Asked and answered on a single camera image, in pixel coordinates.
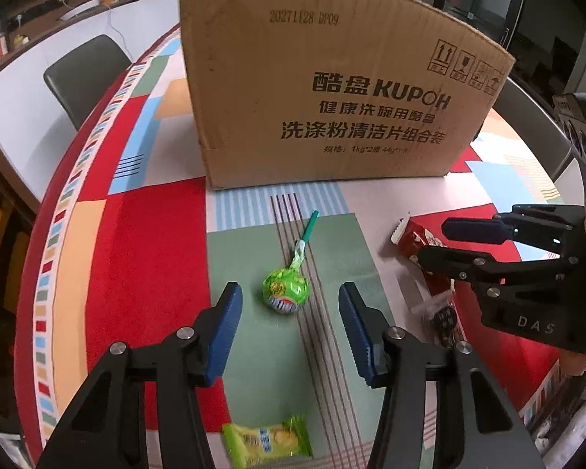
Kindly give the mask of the right hand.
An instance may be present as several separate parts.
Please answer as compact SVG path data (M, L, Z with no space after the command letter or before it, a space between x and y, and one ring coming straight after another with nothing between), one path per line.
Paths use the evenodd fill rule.
M586 373L586 354L561 349L559 361L561 371L567 376L582 376Z

